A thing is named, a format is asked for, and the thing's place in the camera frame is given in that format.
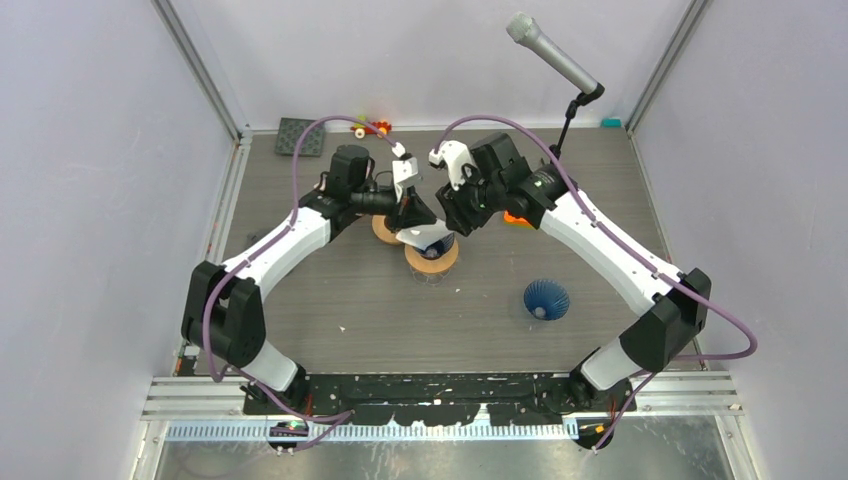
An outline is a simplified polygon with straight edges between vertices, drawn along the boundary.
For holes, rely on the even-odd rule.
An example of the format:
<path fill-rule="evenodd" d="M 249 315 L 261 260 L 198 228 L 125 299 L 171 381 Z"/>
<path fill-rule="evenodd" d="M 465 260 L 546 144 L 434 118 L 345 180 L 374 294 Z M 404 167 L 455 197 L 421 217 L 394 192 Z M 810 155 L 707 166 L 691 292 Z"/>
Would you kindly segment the white paper coffee filter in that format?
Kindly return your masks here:
<path fill-rule="evenodd" d="M 399 230 L 395 238 L 418 250 L 426 250 L 430 245 L 452 234 L 444 221 L 438 219 L 434 224 L 418 225 Z"/>

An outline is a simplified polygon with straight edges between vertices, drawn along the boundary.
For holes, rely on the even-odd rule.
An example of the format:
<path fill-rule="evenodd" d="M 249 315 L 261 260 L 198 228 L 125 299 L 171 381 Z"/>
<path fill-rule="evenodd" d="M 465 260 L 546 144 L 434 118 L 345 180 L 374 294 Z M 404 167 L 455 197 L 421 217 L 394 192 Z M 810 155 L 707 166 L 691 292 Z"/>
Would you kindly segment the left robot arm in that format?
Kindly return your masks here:
<path fill-rule="evenodd" d="M 192 271 L 182 337 L 268 387 L 268 400 L 284 414 L 305 405 L 305 371 L 267 338 L 268 294 L 307 256 L 363 215 L 394 217 L 409 227 L 436 222 L 414 188 L 420 178 L 416 158 L 401 144 L 392 152 L 393 183 L 379 186 L 367 149 L 339 147 L 329 169 L 280 225 L 226 262 L 203 261 Z"/>

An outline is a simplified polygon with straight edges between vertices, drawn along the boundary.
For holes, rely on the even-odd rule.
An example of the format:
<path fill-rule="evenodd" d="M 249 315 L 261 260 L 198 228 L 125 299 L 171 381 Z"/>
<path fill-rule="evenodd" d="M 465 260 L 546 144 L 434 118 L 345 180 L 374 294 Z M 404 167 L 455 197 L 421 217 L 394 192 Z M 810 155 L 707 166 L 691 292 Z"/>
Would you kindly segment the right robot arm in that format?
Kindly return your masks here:
<path fill-rule="evenodd" d="M 560 241 L 599 273 L 624 299 L 636 321 L 584 359 L 571 374 L 571 397 L 596 410 L 620 380 L 640 371 L 660 372 L 704 328 L 709 277 L 685 274 L 652 256 L 603 215 L 555 163 L 532 169 L 511 137 L 492 134 L 472 146 L 444 141 L 429 153 L 448 183 L 436 197 L 448 229 L 463 236 L 507 211 Z"/>

